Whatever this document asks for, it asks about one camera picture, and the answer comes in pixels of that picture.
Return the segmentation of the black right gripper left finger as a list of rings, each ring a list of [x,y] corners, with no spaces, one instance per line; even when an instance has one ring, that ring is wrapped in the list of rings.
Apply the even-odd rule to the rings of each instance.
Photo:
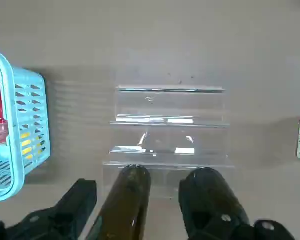
[[[80,178],[55,206],[31,212],[10,227],[0,221],[0,240],[77,240],[97,202],[96,181]]]

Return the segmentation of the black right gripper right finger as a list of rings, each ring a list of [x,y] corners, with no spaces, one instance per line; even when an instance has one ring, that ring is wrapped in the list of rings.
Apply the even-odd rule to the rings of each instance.
[[[224,181],[185,179],[179,185],[179,204],[190,240],[293,240],[279,222],[249,218]]]

